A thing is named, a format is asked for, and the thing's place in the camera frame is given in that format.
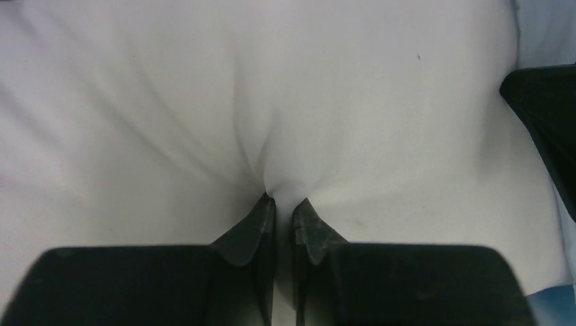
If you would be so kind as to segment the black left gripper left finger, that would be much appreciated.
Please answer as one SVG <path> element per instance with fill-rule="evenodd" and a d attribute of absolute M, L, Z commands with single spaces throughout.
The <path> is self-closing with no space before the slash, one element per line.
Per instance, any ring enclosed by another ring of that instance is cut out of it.
<path fill-rule="evenodd" d="M 43 253 L 2 325 L 270 325 L 273 199 L 211 244 L 62 247 Z"/>

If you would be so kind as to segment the light blue pillowcase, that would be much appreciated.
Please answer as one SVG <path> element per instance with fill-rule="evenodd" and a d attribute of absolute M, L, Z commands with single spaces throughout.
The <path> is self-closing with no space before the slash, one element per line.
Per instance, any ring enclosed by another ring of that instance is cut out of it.
<path fill-rule="evenodd" d="M 518 28 L 518 67 L 575 62 L 574 1 L 513 1 Z M 540 325 L 575 324 L 575 281 L 528 296 Z"/>

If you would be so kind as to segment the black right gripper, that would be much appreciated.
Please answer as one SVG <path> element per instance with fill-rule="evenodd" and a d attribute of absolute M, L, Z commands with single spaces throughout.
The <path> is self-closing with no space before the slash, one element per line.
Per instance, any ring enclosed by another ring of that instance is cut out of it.
<path fill-rule="evenodd" d="M 499 93 L 528 130 L 575 220 L 575 64 L 517 69 Z"/>

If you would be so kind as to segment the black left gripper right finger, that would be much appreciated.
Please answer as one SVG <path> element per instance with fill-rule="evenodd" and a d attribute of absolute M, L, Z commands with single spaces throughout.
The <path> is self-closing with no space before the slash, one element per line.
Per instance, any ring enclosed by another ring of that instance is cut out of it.
<path fill-rule="evenodd" d="M 349 242 L 308 200 L 292 214 L 298 325 L 535 325 L 488 247 Z"/>

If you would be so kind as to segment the white pillow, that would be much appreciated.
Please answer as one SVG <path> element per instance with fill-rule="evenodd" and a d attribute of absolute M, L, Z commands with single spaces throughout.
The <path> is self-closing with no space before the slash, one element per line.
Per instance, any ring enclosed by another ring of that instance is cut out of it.
<path fill-rule="evenodd" d="M 1 305 L 50 247 L 209 242 L 308 198 L 350 240 L 485 245 L 527 295 L 574 226 L 499 94 L 513 1 L 1 3 Z"/>

